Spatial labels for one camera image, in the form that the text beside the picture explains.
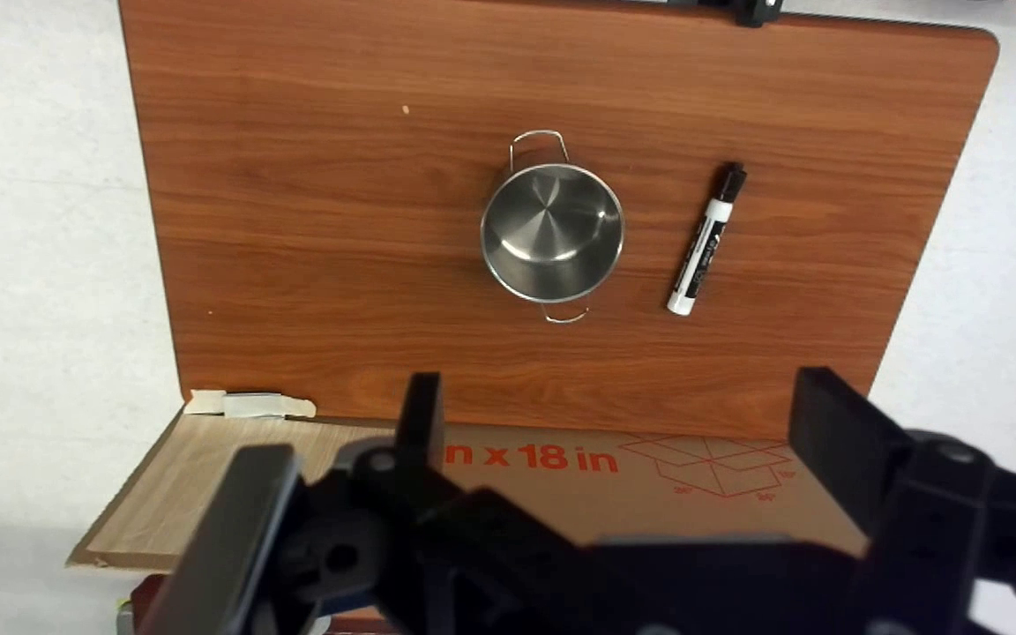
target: cardboard box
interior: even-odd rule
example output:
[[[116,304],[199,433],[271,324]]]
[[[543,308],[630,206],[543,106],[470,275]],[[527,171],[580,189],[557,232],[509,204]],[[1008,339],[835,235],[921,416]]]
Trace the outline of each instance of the cardboard box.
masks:
[[[386,433],[372,424],[178,416],[69,564],[169,570],[238,449],[290,442],[302,475],[318,478],[347,442]],[[496,485],[575,542],[788,535],[846,553],[863,547],[788,444],[449,426],[445,472]]]

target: small metal pot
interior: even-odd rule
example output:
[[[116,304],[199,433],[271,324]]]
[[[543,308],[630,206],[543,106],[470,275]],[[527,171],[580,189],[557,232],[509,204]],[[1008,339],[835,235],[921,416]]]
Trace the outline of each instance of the small metal pot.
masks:
[[[557,162],[519,164],[519,143],[557,142]],[[509,143],[509,176],[489,194],[479,223],[486,270],[519,298],[541,304],[550,324],[575,324],[580,308],[557,318],[557,304],[580,304],[608,281],[622,256],[622,201],[597,171],[572,162],[557,130],[527,130]]]

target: white marker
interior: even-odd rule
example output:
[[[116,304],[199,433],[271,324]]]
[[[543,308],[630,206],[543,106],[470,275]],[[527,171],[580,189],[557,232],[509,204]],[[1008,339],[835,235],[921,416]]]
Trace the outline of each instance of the white marker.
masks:
[[[668,304],[670,313],[676,313],[676,318],[690,313],[694,297],[697,297],[697,288],[702,288],[702,281],[704,281],[704,275],[714,269],[715,249],[720,249],[720,235],[723,235],[723,229],[731,223],[734,197],[748,182],[748,169],[742,162],[726,162],[720,171],[723,171],[720,176],[720,189],[715,189],[715,197],[704,206],[704,223],[697,225],[697,235],[694,235],[694,243],[688,249],[688,262],[682,269],[676,288],[670,291],[670,304]]]

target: wood grain surface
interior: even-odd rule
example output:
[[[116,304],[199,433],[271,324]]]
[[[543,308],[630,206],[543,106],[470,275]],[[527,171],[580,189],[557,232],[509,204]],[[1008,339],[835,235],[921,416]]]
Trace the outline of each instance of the wood grain surface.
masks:
[[[454,424],[736,436],[784,436],[803,363],[873,383],[994,64],[985,30],[664,8],[124,0],[124,27],[186,388],[389,419],[445,371]],[[575,329],[479,262],[528,125],[623,201]],[[676,319],[723,158],[751,182]]]

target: white floor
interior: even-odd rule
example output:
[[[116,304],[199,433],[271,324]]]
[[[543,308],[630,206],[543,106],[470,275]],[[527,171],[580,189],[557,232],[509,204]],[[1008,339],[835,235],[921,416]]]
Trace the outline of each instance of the white floor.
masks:
[[[1002,64],[876,402],[1016,466],[1016,0],[800,0],[985,24]],[[59,559],[178,410],[113,0],[0,0],[0,632],[113,632],[127,579]],[[977,614],[1016,632],[1005,592]]]

